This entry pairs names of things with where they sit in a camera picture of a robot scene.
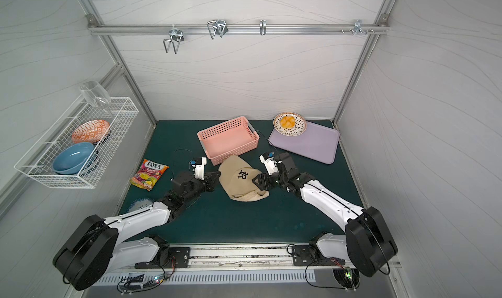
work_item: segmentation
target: blue bowl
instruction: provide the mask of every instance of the blue bowl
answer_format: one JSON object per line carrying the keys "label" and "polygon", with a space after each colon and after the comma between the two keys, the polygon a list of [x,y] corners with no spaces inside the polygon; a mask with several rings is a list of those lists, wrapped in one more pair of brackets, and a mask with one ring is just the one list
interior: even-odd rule
{"label": "blue bowl", "polygon": [[90,142],[74,144],[54,159],[52,169],[61,175],[77,174],[93,150],[94,145]]}

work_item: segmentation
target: pink plastic basket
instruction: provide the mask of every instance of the pink plastic basket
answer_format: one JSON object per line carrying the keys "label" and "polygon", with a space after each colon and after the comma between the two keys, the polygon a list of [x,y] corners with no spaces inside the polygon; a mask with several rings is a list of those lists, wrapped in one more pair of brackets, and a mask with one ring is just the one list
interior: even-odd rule
{"label": "pink plastic basket", "polygon": [[213,165],[257,148],[260,139],[244,116],[201,130],[197,136]]}

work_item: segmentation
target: white wall panel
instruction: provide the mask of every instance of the white wall panel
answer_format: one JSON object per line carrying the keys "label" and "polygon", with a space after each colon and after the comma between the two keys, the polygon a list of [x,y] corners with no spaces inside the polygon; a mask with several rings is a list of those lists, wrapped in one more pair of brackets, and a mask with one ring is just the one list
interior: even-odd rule
{"label": "white wall panel", "polygon": [[109,25],[373,23],[382,0],[93,0]]}
{"label": "white wall panel", "polygon": [[[0,0],[0,188],[17,160],[79,95],[114,65],[87,31],[77,0]],[[125,82],[110,89],[131,96]],[[32,182],[0,221],[0,296],[62,297],[68,285],[52,257],[91,214],[110,215],[147,143],[140,110],[94,190],[54,190]]]}
{"label": "white wall panel", "polygon": [[13,166],[113,60],[77,0],[0,0],[0,188]]}
{"label": "white wall panel", "polygon": [[397,0],[339,123],[411,297],[502,291],[501,0]]}
{"label": "white wall panel", "polygon": [[[139,105],[123,77],[109,93],[129,96]],[[139,110],[96,189],[50,189],[33,182],[0,221],[2,297],[64,296],[69,285],[61,281],[52,259],[83,219],[117,210],[152,129]]]}
{"label": "white wall panel", "polygon": [[332,118],[360,55],[360,36],[115,37],[157,119]]}

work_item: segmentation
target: clear glass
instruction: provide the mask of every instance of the clear glass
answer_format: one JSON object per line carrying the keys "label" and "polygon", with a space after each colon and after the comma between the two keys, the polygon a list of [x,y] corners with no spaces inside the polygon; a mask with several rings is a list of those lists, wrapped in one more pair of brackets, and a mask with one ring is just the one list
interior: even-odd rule
{"label": "clear glass", "polygon": [[105,110],[110,114],[110,94],[97,81],[87,81],[80,86],[80,92],[92,107]]}

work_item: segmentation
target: dark green table mat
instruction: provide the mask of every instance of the dark green table mat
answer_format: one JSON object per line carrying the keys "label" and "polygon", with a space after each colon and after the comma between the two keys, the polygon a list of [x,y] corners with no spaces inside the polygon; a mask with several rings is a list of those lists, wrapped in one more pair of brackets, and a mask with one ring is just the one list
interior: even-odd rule
{"label": "dark green table mat", "polygon": [[[158,122],[145,158],[170,168],[151,191],[131,186],[123,202],[120,214],[138,198],[157,200],[171,188],[171,178],[182,170],[188,170],[192,157],[205,156],[197,132],[222,121],[215,120],[161,120]],[[254,129],[269,137],[273,130],[271,120],[250,121]],[[313,121],[331,127],[329,121]],[[193,154],[176,149],[188,149]],[[262,135],[258,148],[240,157],[252,167],[266,171],[259,156],[268,151],[269,144]],[[362,206],[361,199],[350,175],[345,157],[336,150],[334,163],[326,165],[292,153],[300,172],[317,178],[325,187],[343,199]],[[215,171],[208,159],[205,171]],[[171,223],[156,226],[131,238],[140,239],[157,234],[170,243],[259,243],[259,242],[308,242],[322,231],[343,234],[331,219],[316,207],[294,195],[274,188],[267,198],[255,202],[231,200],[221,185],[212,193],[203,193],[179,218]]]}

